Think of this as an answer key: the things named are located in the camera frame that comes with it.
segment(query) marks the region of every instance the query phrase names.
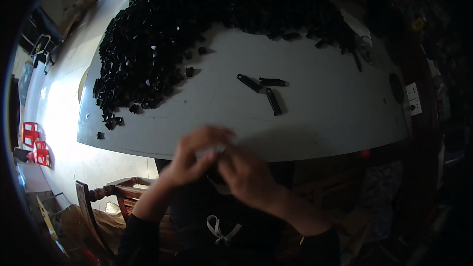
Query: red plastic stool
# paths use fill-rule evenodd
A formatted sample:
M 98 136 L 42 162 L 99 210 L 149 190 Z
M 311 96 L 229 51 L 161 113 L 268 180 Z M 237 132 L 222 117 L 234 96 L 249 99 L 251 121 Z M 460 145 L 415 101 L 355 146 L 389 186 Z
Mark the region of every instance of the red plastic stool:
M 33 155 L 37 164 L 49 166 L 49 160 L 46 159 L 46 156 L 49 157 L 49 151 L 46 149 L 45 141 L 36 141 L 34 143 Z
M 38 123 L 24 122 L 23 128 L 21 129 L 21 138 L 23 139 L 23 144 L 32 148 L 33 143 L 39 138 Z

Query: tiled floor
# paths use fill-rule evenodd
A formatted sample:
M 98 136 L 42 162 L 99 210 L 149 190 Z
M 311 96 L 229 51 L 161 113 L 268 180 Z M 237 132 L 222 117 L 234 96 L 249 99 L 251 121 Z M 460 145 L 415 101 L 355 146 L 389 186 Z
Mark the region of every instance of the tiled floor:
M 154 159 L 106 151 L 77 143 L 80 80 L 92 61 L 105 28 L 118 12 L 123 0 L 99 0 L 83 21 L 66 39 L 56 64 L 44 76 L 38 67 L 32 76 L 25 109 L 25 121 L 37 121 L 41 139 L 51 153 L 52 166 L 43 174 L 54 193 L 63 192 L 60 205 L 77 204 L 75 181 L 90 189 L 108 182 L 137 176 L 156 178 Z M 104 210 L 105 203 L 116 203 L 115 197 L 92 204 Z

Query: electrical outlet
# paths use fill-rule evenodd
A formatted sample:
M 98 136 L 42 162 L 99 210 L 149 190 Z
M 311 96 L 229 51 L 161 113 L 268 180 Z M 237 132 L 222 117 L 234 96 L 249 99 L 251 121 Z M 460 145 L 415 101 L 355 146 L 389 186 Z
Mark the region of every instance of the electrical outlet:
M 417 86 L 415 83 L 411 83 L 410 85 L 406 86 L 407 92 L 407 100 L 413 100 L 419 97 L 419 93 L 417 92 Z
M 411 110 L 411 116 L 422 113 L 421 102 L 419 101 L 419 98 L 409 101 L 409 110 Z

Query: black round object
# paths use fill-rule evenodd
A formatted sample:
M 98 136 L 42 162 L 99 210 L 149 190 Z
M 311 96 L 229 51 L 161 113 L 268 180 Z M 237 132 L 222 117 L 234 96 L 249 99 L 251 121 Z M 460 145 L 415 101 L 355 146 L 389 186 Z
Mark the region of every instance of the black round object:
M 391 73 L 389 75 L 389 85 L 396 102 L 402 104 L 404 102 L 404 88 L 396 74 Z

